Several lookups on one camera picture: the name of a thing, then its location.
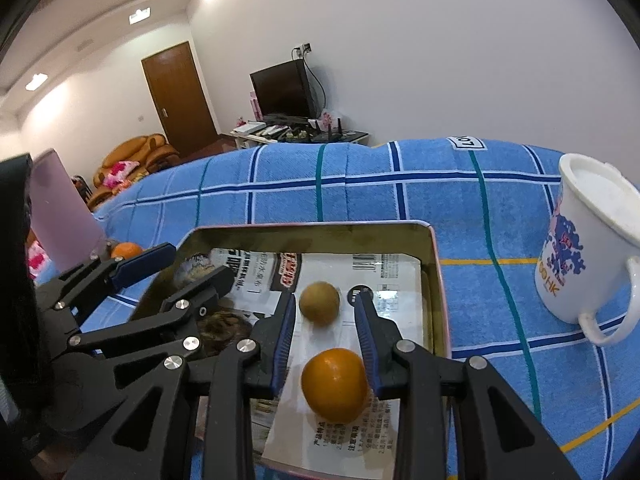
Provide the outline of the large orange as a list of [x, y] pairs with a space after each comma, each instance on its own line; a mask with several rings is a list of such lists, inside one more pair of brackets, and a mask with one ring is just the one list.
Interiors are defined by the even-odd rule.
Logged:
[[115, 245], [111, 251], [113, 259], [130, 259], [141, 255], [143, 248], [133, 242], [122, 242]]

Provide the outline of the dried brown fruit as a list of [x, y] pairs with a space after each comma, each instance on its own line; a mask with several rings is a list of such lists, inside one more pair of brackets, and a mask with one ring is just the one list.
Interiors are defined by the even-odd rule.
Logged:
[[219, 310], [198, 321], [200, 341], [206, 356], [218, 356], [225, 348], [235, 346], [250, 336], [252, 324], [244, 315]]

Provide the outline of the cut purple yam piece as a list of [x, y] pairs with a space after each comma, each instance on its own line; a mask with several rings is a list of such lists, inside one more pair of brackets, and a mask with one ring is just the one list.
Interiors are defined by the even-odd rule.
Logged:
[[182, 289], [212, 273], [215, 266], [206, 254], [195, 254], [185, 258], [175, 270], [172, 282], [176, 289]]

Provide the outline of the small green-brown kiwi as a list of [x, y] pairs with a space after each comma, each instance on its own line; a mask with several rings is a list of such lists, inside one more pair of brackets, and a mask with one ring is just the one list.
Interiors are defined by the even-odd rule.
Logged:
[[332, 324], [340, 314], [340, 304], [340, 294], [328, 282], [309, 284], [303, 290], [298, 302], [302, 315], [318, 326]]

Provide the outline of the pink cylindrical container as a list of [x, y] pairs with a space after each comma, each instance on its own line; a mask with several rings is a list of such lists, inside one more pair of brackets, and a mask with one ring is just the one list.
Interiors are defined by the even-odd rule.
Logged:
[[102, 252], [106, 235], [80, 197], [58, 153], [49, 148], [32, 162], [32, 230], [59, 271]]

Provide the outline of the pink floral cushion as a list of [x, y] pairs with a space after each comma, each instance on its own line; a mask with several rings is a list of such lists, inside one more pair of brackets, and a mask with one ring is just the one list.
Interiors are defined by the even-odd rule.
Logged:
[[121, 160], [120, 162], [116, 162], [116, 164], [107, 171], [102, 184], [110, 190], [114, 190], [114, 188], [123, 184], [128, 179], [129, 175], [138, 168], [138, 166], [139, 163], [133, 162], [132, 160]]

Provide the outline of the pink metal tin box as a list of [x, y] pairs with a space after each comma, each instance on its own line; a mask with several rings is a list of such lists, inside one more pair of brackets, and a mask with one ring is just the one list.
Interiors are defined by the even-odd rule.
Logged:
[[252, 404], [256, 462], [262, 479], [389, 479], [399, 426], [398, 401], [367, 400], [348, 425], [335, 425], [309, 407], [300, 378], [322, 351], [359, 352], [354, 304], [368, 292], [383, 318], [401, 335], [438, 356], [449, 356], [447, 306], [435, 234], [425, 222], [354, 222], [206, 226], [186, 234], [175, 262], [146, 285], [134, 314], [162, 302], [213, 266], [236, 275], [221, 305], [250, 322], [270, 315], [281, 289], [299, 296], [327, 282], [340, 297], [340, 313], [320, 327], [296, 315], [288, 379], [280, 398]]

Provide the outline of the orange leather sofa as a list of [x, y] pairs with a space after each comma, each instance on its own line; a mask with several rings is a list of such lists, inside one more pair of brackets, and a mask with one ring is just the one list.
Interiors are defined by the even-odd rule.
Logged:
[[[128, 179], [114, 190], [110, 190], [102, 184], [107, 171], [116, 162], [121, 160], [132, 160], [138, 162], [139, 166], [132, 172]], [[180, 160], [179, 152], [168, 143], [161, 133], [150, 134], [149, 136], [136, 136], [119, 146], [116, 146], [110, 154], [106, 155], [101, 162], [101, 166], [93, 176], [93, 185], [96, 190], [92, 193], [88, 201], [90, 210], [96, 210], [100, 205], [110, 200], [124, 188], [133, 185], [139, 180], [155, 174], [156, 172], [176, 166]]]

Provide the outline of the printed paper liner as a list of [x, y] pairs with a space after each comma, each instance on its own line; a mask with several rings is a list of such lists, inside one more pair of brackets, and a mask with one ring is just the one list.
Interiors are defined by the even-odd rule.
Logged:
[[299, 308], [314, 300], [326, 324], [296, 313], [277, 400], [252, 406], [254, 445], [268, 467], [309, 479], [392, 478], [399, 404], [379, 401], [367, 383], [355, 323], [360, 292], [409, 339], [423, 339], [421, 265], [403, 254], [296, 254], [214, 248], [212, 266], [235, 282], [230, 308], [252, 322], [273, 314], [281, 290]]

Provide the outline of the white tv stand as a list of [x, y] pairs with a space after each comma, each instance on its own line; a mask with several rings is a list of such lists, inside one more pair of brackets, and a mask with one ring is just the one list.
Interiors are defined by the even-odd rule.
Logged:
[[292, 122], [282, 125], [268, 125], [266, 122], [244, 122], [243, 125], [236, 126], [226, 132], [224, 136], [232, 139], [238, 150], [276, 143], [368, 145], [370, 138], [369, 133], [345, 129], [341, 118], [337, 118], [329, 126], [318, 119], [309, 119], [305, 125], [292, 124]]

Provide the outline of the brown wooden door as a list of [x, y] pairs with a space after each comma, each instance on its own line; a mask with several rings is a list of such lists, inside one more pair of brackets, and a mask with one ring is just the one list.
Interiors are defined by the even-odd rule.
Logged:
[[218, 140], [190, 44], [186, 41], [141, 61], [157, 115], [182, 157]]

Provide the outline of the white mug blue print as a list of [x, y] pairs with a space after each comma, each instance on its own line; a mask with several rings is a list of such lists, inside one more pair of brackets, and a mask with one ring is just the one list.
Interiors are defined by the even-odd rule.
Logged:
[[[561, 189], [536, 266], [538, 296], [592, 344], [612, 346], [639, 323], [639, 191], [614, 166], [582, 154], [562, 155], [559, 172]], [[606, 334], [597, 313], [625, 284], [623, 321]]]

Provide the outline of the black television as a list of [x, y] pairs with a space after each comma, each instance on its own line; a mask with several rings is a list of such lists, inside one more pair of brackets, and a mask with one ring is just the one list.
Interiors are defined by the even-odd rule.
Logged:
[[306, 67], [300, 58], [251, 73], [250, 81], [264, 116], [316, 116]]

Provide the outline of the blue plaid tablecloth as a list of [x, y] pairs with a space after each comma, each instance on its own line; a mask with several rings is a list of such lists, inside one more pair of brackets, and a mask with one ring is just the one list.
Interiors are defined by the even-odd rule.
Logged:
[[639, 431], [639, 337], [599, 348], [534, 285], [558, 195], [557, 151], [447, 139], [380, 148], [270, 144], [147, 177], [96, 211], [107, 236], [149, 247], [199, 226], [421, 220], [435, 231], [452, 354], [484, 356], [578, 474], [603, 479]]

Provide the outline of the white love sole label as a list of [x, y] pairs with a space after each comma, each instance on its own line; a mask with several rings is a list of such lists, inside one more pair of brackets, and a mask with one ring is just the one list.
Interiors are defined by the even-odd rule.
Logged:
[[447, 141], [456, 151], [486, 151], [485, 142], [476, 136], [447, 136]]

